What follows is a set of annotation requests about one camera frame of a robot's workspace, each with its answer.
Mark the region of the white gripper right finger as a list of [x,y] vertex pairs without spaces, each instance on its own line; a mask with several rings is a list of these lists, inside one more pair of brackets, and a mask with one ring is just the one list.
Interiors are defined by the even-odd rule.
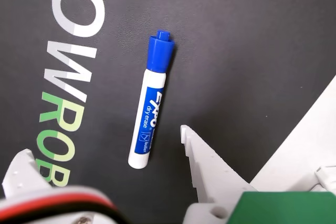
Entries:
[[181,143],[198,199],[188,207],[183,223],[227,223],[242,194],[255,188],[187,125],[181,125]]

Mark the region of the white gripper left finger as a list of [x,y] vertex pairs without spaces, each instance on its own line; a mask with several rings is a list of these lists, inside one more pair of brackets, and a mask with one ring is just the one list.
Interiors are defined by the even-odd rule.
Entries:
[[2,188],[5,198],[14,198],[51,189],[51,185],[40,174],[32,151],[26,148],[12,159]]

